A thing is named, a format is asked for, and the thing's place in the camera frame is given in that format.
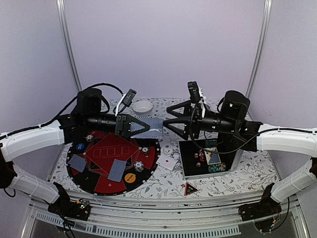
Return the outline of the red black 100 chip stack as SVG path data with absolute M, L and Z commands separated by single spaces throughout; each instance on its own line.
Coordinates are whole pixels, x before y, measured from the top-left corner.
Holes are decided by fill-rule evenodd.
M 149 147 L 142 147 L 141 152 L 143 155 L 148 156 L 150 153 Z

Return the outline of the ace of diamonds card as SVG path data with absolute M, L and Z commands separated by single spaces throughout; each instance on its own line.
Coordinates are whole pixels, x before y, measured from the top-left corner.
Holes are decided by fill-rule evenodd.
M 168 169 L 170 171 L 173 170 L 176 163 L 177 163 L 177 159 L 174 159 L 165 154 L 161 154 L 156 161 L 157 165 L 162 166 L 163 168 Z

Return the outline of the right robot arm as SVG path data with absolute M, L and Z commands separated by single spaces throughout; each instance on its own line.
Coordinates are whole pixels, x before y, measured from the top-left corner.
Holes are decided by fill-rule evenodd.
M 187 140 L 196 143 L 201 131 L 218 133 L 220 148 L 216 153 L 227 155 L 237 150 L 284 151 L 308 155 L 310 159 L 281 181 L 265 188 L 256 206 L 260 216 L 267 216 L 289 196 L 304 190 L 317 181 L 317 130 L 273 126 L 247 121 L 250 100 L 238 91 L 227 91 L 220 100 L 217 112 L 210 111 L 197 89 L 190 90 L 190 100 L 167 107 L 173 119 L 163 125 Z

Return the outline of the poker chip row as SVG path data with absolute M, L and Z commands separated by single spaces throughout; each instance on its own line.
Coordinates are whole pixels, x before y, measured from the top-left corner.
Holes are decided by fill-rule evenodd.
M 208 166 L 209 173 L 220 173 L 226 171 L 226 164 L 219 163 L 219 164 L 212 164 Z
M 207 148 L 213 148 L 217 146 L 217 140 L 205 140 L 205 146 Z

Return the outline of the round red black poker mat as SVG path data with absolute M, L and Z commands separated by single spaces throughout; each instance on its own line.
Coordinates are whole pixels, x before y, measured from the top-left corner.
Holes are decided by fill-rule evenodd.
M 157 168 L 159 156 L 157 139 L 125 139 L 91 131 L 70 146 L 67 172 L 87 193 L 119 195 L 144 184 Z

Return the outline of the orange big blind button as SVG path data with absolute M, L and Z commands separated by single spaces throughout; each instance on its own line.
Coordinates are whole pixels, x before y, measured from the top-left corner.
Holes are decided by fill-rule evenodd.
M 124 180 L 126 183 L 134 183 L 136 181 L 136 175 L 133 173 L 128 173 L 125 175 Z

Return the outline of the dealt blue playing cards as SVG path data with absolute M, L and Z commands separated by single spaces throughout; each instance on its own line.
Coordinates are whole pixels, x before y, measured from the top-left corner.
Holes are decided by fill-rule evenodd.
M 121 182 L 127 161 L 115 159 L 109 171 L 108 179 L 110 181 Z

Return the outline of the lower poker chip row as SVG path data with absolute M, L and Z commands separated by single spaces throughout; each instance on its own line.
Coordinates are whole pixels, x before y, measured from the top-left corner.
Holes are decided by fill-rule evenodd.
M 226 171 L 226 164 L 219 163 L 219 164 L 212 164 L 208 166 L 209 173 L 220 173 Z

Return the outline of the right aluminium frame post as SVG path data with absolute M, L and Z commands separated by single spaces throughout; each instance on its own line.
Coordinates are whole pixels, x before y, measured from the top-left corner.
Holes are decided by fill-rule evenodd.
M 264 46 L 265 46 L 265 40 L 268 33 L 268 27 L 270 22 L 271 8 L 272 8 L 272 0 L 265 0 L 255 58 L 254 58 L 254 62 L 253 62 L 253 66 L 252 66 L 252 70 L 250 74 L 249 83 L 245 93 L 245 96 L 248 99 L 251 99 L 252 92 L 256 84 L 257 75 L 260 69 L 261 59 L 262 59 Z

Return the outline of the red black triangle card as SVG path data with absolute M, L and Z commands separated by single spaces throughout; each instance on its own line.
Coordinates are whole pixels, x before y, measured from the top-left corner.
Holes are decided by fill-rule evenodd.
M 198 191 L 198 189 L 197 188 L 195 188 L 193 185 L 191 185 L 190 183 L 186 183 L 185 184 L 185 191 L 184 191 L 184 195 L 185 196 L 187 196 L 187 195 L 190 195 L 190 194 L 192 194 L 192 193 L 195 193 L 195 192 L 197 192 Z

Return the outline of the aluminium frame post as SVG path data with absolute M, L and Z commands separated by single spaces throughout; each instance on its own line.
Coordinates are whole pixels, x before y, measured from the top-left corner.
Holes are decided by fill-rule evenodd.
M 268 33 L 268 27 L 270 22 L 271 8 L 272 8 L 272 0 L 265 0 L 255 58 L 254 58 L 254 62 L 253 62 L 253 66 L 252 66 L 252 70 L 250 74 L 249 83 L 245 93 L 245 96 L 248 99 L 251 99 L 252 92 L 256 84 L 257 75 L 260 69 L 261 59 L 262 59 L 264 46 L 265 46 L 265 40 Z
M 74 81 L 76 91 L 79 92 L 82 90 L 82 85 L 81 85 L 81 82 L 79 79 L 78 70 L 77 70 L 76 62 L 75 62 L 75 57 L 74 57 L 73 49 L 72 49 L 72 45 L 71 45 L 71 39 L 70 39 L 67 18 L 66 18 L 66 11 L 65 11 L 65 2 L 63 0 L 57 0 L 56 6 L 57 6 L 59 23 L 60 23 L 60 27 L 61 27 L 61 32 L 62 32 L 62 36 L 63 36 L 63 40 L 64 40 L 66 55 L 68 58 L 72 78 Z

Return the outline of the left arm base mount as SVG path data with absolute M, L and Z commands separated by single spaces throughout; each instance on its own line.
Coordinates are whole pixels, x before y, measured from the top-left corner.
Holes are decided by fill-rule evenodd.
M 90 203 L 86 200 L 71 201 L 69 198 L 58 198 L 50 203 L 48 211 L 63 217 L 87 221 L 91 212 Z

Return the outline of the left aluminium frame post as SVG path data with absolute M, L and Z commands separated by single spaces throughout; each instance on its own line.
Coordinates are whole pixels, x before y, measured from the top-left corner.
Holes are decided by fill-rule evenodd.
M 62 36 L 63 36 L 63 40 L 64 40 L 66 55 L 68 58 L 72 78 L 74 81 L 76 91 L 79 92 L 82 90 L 82 85 L 81 85 L 81 82 L 79 79 L 78 70 L 77 70 L 76 62 L 75 62 L 75 57 L 74 57 L 73 49 L 72 49 L 72 45 L 71 45 L 71 39 L 70 39 L 67 18 L 66 18 L 66 11 L 65 11 L 65 2 L 63 0 L 57 0 L 56 6 L 57 6 L 59 23 L 60 23 L 60 27 L 61 27 L 61 32 L 62 32 Z

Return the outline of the blue white chip stack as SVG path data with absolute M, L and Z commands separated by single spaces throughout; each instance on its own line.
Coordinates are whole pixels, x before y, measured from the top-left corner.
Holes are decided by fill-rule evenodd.
M 92 134 L 88 134 L 85 139 L 87 142 L 92 142 L 94 140 L 94 136 Z

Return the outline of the blue small blind button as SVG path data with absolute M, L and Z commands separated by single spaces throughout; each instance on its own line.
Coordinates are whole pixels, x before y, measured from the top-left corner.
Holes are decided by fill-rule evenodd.
M 81 151 L 85 149 L 85 144 L 84 143 L 78 143 L 76 145 L 76 150 Z

